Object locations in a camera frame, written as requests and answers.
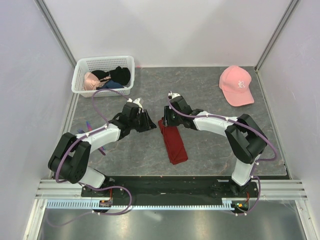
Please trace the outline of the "dark red cloth napkin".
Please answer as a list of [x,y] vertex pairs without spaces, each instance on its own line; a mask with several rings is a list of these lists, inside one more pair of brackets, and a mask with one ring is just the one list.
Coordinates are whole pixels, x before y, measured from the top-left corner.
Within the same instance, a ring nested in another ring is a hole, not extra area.
[[177,165],[186,162],[188,155],[178,128],[176,126],[164,127],[162,119],[158,121],[158,126],[163,136],[170,163]]

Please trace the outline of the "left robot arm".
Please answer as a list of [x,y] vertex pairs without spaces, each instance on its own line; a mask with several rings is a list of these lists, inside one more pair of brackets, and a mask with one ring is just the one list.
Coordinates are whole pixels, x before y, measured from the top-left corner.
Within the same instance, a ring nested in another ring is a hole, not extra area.
[[107,124],[82,134],[63,134],[51,155],[48,168],[55,173],[58,183],[84,184],[92,187],[99,197],[110,191],[107,176],[88,167],[90,154],[99,148],[117,142],[132,130],[138,133],[155,129],[148,111],[139,104],[127,102]]

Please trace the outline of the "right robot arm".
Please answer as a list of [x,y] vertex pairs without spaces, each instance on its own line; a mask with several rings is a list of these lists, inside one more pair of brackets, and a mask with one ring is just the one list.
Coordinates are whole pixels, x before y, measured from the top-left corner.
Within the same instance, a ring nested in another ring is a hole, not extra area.
[[226,137],[236,157],[229,191],[235,197],[240,197],[247,191],[246,184],[251,179],[254,163],[265,150],[268,140],[250,115],[226,117],[202,109],[191,110],[190,107],[182,113],[167,105],[164,107],[163,124],[166,127],[184,125],[188,129]]

